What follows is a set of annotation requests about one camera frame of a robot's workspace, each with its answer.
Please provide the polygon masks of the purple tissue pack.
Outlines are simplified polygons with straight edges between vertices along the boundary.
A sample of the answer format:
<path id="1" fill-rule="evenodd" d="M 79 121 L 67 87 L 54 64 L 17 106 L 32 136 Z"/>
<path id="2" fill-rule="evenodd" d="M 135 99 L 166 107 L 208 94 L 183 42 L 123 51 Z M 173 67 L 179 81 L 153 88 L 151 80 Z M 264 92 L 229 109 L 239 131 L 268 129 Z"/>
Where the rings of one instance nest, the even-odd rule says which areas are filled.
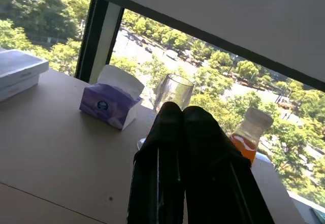
<path id="1" fill-rule="evenodd" d="M 143 89 L 133 75 L 105 65 L 97 83 L 84 88 L 79 109 L 122 131 L 136 119 Z"/>

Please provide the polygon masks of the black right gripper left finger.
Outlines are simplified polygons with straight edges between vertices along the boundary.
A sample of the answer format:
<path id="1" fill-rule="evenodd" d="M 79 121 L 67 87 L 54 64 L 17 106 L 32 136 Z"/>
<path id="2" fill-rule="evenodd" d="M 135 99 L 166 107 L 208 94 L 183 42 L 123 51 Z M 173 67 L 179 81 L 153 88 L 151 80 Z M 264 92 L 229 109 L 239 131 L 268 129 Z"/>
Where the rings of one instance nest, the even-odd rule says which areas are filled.
<path id="1" fill-rule="evenodd" d="M 165 102 L 134 157 L 126 224 L 183 224 L 182 123 L 179 106 Z"/>

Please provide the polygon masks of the black window pillar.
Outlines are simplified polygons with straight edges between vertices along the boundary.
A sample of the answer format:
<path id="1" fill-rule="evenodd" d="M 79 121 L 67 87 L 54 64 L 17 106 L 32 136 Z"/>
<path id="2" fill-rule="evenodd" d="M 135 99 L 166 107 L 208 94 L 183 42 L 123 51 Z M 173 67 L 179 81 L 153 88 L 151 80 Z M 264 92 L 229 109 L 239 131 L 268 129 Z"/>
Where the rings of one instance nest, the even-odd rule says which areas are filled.
<path id="1" fill-rule="evenodd" d="M 75 78 L 94 84 L 109 64 L 124 8 L 108 0 L 91 0 Z"/>

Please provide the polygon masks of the glass flask with orange liquid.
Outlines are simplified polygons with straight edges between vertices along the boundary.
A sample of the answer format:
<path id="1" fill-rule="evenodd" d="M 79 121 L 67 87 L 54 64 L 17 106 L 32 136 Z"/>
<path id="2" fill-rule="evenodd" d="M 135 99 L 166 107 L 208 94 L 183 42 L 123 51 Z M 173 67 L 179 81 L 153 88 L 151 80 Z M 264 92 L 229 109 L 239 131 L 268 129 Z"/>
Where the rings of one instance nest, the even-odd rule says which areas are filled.
<path id="1" fill-rule="evenodd" d="M 274 119 L 262 110 L 249 107 L 243 121 L 230 134 L 229 138 L 241 154 L 250 160 L 252 165 L 264 131 L 271 127 Z"/>

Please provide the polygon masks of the white flat box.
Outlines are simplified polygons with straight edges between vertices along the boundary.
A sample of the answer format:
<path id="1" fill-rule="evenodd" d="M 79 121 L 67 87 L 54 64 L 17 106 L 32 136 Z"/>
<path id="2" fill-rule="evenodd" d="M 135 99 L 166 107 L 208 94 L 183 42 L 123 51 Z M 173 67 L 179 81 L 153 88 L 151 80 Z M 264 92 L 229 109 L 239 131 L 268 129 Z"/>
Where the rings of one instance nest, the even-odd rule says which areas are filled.
<path id="1" fill-rule="evenodd" d="M 0 51 L 0 88 L 49 70 L 49 61 L 17 49 Z"/>
<path id="2" fill-rule="evenodd" d="M 40 75 L 36 75 L 23 81 L 17 82 L 16 84 L 0 88 L 0 102 L 37 85 L 39 78 Z"/>

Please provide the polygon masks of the white roller blind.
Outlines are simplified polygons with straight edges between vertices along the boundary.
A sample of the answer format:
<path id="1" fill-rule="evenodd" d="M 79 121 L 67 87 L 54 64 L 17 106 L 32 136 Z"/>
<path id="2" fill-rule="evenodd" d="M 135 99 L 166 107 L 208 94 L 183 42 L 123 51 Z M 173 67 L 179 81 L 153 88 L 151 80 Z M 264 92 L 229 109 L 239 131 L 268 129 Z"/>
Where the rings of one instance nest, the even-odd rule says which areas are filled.
<path id="1" fill-rule="evenodd" d="M 107 0 L 325 91 L 325 0 Z"/>

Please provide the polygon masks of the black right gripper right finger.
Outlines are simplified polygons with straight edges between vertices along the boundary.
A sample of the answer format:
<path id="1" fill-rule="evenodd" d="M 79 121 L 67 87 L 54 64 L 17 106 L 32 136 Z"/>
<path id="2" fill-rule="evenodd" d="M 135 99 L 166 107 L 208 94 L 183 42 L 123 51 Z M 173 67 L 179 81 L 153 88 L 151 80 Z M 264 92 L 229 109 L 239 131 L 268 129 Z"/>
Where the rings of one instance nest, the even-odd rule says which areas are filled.
<path id="1" fill-rule="evenodd" d="M 275 224 L 251 172 L 213 116 L 183 110 L 188 224 Z"/>

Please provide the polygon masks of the clear wine glass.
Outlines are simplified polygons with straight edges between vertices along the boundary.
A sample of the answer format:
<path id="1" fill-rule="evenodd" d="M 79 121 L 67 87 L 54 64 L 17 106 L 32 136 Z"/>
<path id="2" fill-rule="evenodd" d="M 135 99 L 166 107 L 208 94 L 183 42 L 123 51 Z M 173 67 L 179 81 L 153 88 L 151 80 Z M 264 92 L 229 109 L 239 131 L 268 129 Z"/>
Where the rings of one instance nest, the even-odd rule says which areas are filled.
<path id="1" fill-rule="evenodd" d="M 153 112 L 157 114 L 165 102 L 174 102 L 183 110 L 190 102 L 193 87 L 190 80 L 176 74 L 167 74 L 155 90 Z"/>

